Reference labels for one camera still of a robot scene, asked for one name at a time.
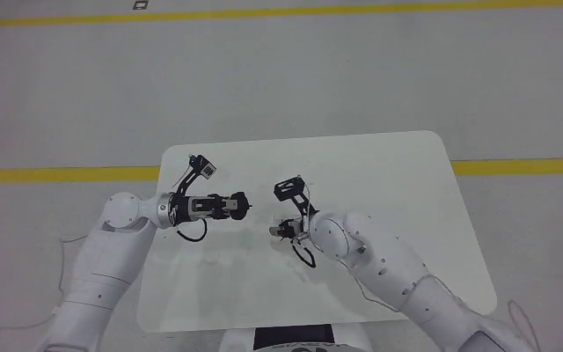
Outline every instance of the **yellow line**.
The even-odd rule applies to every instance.
[[[563,175],[563,159],[452,161],[456,176]],[[1,183],[156,181],[159,166],[0,169]]]
[[[452,161],[456,176],[563,174],[563,159]]]
[[[0,170],[0,183],[155,181],[159,166]]]
[[[264,18],[287,16],[320,16],[341,14],[372,14],[420,11],[474,11],[498,9],[523,9],[563,6],[563,0],[489,0],[477,2],[428,3],[428,4],[379,4],[324,7],[298,7],[287,9],[249,9],[201,12],[140,13],[124,15],[4,18],[0,26],[59,26],[94,25],[102,23],[190,21],[220,18]]]

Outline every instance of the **tabletop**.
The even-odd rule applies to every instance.
[[[171,192],[189,154],[216,168],[189,195],[244,191],[242,221],[208,220],[200,243],[158,231],[143,270],[137,322],[147,332],[197,331],[404,319],[362,297],[354,278],[316,252],[308,268],[288,241],[268,234],[297,214],[274,184],[301,175],[316,209],[358,211],[408,242],[472,309],[496,294],[440,137],[429,131],[177,145],[162,158],[158,192]],[[199,237],[201,222],[182,224]]]

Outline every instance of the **cable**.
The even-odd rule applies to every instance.
[[[303,176],[301,176],[301,175],[297,175],[297,176],[298,176],[301,180],[303,180],[303,183],[304,183],[304,185],[305,185],[305,189],[307,189],[307,199],[309,200],[309,204],[307,204],[307,230],[305,230],[305,227],[304,227],[305,221],[304,221],[304,219],[303,219],[303,216],[301,216],[301,221],[303,222],[303,232],[305,232],[307,235],[309,235],[309,234],[310,234],[310,233],[309,233],[309,230],[310,230],[309,225],[310,225],[310,221],[311,221],[311,218],[310,218],[310,213],[311,213],[311,191],[310,191],[310,189],[309,189],[309,186],[307,186],[307,181],[303,178]]]
[[[317,263],[315,262],[315,257],[313,256],[313,253],[311,253],[311,251],[309,250],[309,248],[307,247],[303,247],[304,251],[307,252],[307,254],[309,254],[309,258],[311,258],[311,261],[307,261],[300,253],[299,251],[297,251],[296,246],[293,244],[293,241],[291,241],[291,247],[293,248],[293,252],[295,252],[297,254],[297,257],[299,257],[299,259],[307,264],[307,266],[309,268],[316,268],[317,267]]]
[[[26,326],[0,326],[0,333],[3,330],[26,330],[26,329],[32,329],[32,328],[37,327],[37,326],[42,326],[43,324],[47,323],[49,320],[51,320],[56,315],[57,308],[61,306],[62,299],[64,298],[64,290],[62,289],[62,279],[64,277],[64,262],[66,261],[66,254],[64,252],[64,245],[67,244],[67,243],[79,241],[79,240],[87,238],[87,237],[88,237],[88,235],[82,236],[82,237],[79,237],[79,238],[74,238],[74,239],[59,238],[59,243],[61,244],[62,260],[61,260],[61,274],[59,275],[59,284],[58,284],[57,289],[59,290],[59,292],[61,292],[61,298],[59,298],[59,302],[56,304],[53,312],[51,312],[51,314],[46,319],[43,319],[42,321],[40,321],[38,323],[31,324],[31,325],[26,325]]]
[[[387,308],[388,310],[392,311],[392,312],[396,312],[396,313],[400,313],[400,311],[396,310],[395,308],[391,307],[390,305],[388,305],[387,303],[384,303],[382,301],[378,301],[376,299],[373,298],[368,298],[366,296],[366,293],[363,291],[363,287],[362,284],[358,281],[358,279],[355,278],[354,275],[352,275],[352,273],[349,271],[350,268],[341,260],[337,260],[337,262],[339,262],[344,268],[346,268],[348,270],[348,273],[351,274],[352,277],[354,277],[354,281],[355,283],[358,285],[358,287],[360,288],[360,291],[362,292],[362,296],[365,298],[366,301],[370,301],[373,303],[377,303],[379,305],[382,305],[383,307]]]
[[[176,227],[176,233],[178,233],[179,236],[182,237],[183,239],[185,239],[186,241],[199,242],[202,239],[204,239],[205,236],[208,234],[208,222],[205,221],[205,219],[202,219],[202,221],[203,221],[203,234],[201,235],[200,238],[189,238],[189,237],[187,237],[186,235],[184,235],[182,233],[182,231],[178,230],[178,226],[175,226]]]
[[[530,328],[531,335],[534,338],[534,342],[536,344],[536,350],[537,350],[537,352],[541,352],[542,349],[539,347],[539,339],[537,338],[536,330],[534,330],[534,326],[530,322],[530,318],[528,318],[528,315],[526,314],[524,309],[515,300],[511,299],[511,300],[508,301],[508,314],[510,314],[510,319],[512,320],[512,324],[514,324],[516,326],[516,329],[518,330],[518,332],[520,332],[520,334],[522,334],[524,339],[526,339],[526,341],[530,344],[530,346],[532,346],[531,341],[528,339],[528,337],[526,337],[526,335],[524,334],[522,329],[518,326],[518,323],[516,323],[516,319],[514,318],[514,314],[512,313],[512,309],[511,309],[512,306],[515,306],[518,309],[518,311],[520,311],[520,313],[522,314],[524,319],[526,320],[526,323],[528,324],[528,327]]]
[[[186,176],[187,171],[190,169],[190,167],[191,167],[191,165],[188,163],[186,170],[184,171],[184,173],[182,173],[182,176],[176,181],[176,183],[174,183],[172,185],[172,188],[175,188],[176,185],[178,185],[184,179],[184,177]]]
[[[376,299],[368,298],[368,297],[366,296],[365,292],[363,291],[362,284],[358,281],[358,279],[355,278],[355,276],[353,276],[353,277],[354,277],[355,283],[358,284],[358,287],[360,288],[360,291],[362,292],[362,296],[363,296],[367,301],[370,301],[370,302],[373,302],[373,303],[377,303],[377,304],[379,304],[379,305],[382,305],[383,307],[387,308],[388,310],[390,310],[390,311],[392,311],[392,312],[400,313],[400,311],[396,310],[395,308],[391,307],[390,305],[388,305],[388,304],[386,304],[386,303],[384,303],[384,302],[378,301],[378,300],[376,300]]]

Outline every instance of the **black cable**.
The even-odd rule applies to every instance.
[[[204,239],[205,236],[208,234],[208,222],[205,221],[205,219],[202,219],[202,221],[203,221],[204,230],[203,230],[203,234],[201,235],[200,238],[189,238],[189,237],[187,237],[186,235],[184,235],[184,234],[182,233],[182,231],[180,231],[180,230],[177,230],[176,233],[178,233],[179,236],[182,237],[183,239],[185,239],[186,241],[190,241],[190,242],[199,242],[199,241],[201,241],[202,239]]]
[[[299,257],[299,259],[300,259],[303,263],[307,264],[307,266],[308,266],[309,268],[316,268],[316,267],[317,267],[317,263],[315,262],[315,257],[313,256],[313,253],[311,253],[311,251],[309,250],[309,248],[304,247],[303,249],[304,249],[305,252],[307,252],[307,254],[309,254],[309,258],[311,258],[311,262],[308,262],[308,261],[299,253],[299,251],[297,251],[297,248],[296,248],[296,246],[295,246],[293,243],[291,243],[291,247],[293,248],[293,252],[295,252],[295,253],[297,254],[297,257]]]

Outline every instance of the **black mount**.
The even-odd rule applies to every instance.
[[[190,214],[196,211],[207,213],[205,217],[215,220],[227,219],[229,217],[234,220],[245,218],[251,205],[248,199],[246,199],[244,192],[236,192],[230,197],[219,194],[209,194],[207,197],[186,195],[187,189],[194,183],[195,179],[199,176],[210,179],[217,171],[213,164],[202,155],[197,157],[190,156],[189,166],[191,167],[189,174],[179,183],[178,189],[169,200],[168,217],[171,219],[172,225],[176,226],[199,220],[202,217],[190,217]],[[227,206],[228,201],[236,201],[236,208]]]
[[[297,210],[299,210],[299,214],[301,214],[302,217],[298,225],[299,231],[303,231],[303,221],[305,221],[303,220],[303,216],[312,216],[318,213],[318,210],[316,210],[311,205],[309,198],[307,198],[303,193],[304,189],[305,181],[303,181],[303,179],[299,176],[282,181],[274,186],[274,194],[280,202],[290,199],[296,205]],[[299,259],[309,268],[316,268],[317,263],[315,262],[315,256],[313,255],[313,253],[311,253],[309,248],[303,247],[303,250],[309,255],[309,260],[306,260],[303,255],[297,250],[295,242],[297,242],[298,245],[301,245],[301,241],[297,237],[296,227],[294,227],[294,225],[292,224],[295,221],[295,219],[286,219],[282,221],[278,225],[277,231],[274,233],[274,235],[281,237],[282,240],[289,238],[293,252],[295,252],[297,257],[299,257]]]
[[[282,181],[274,186],[274,194],[280,202],[290,199],[299,210],[301,216],[307,216],[307,209],[309,209],[309,215],[314,215],[318,213],[318,210],[311,205],[309,199],[303,193],[305,189],[305,182],[299,176],[293,179]]]

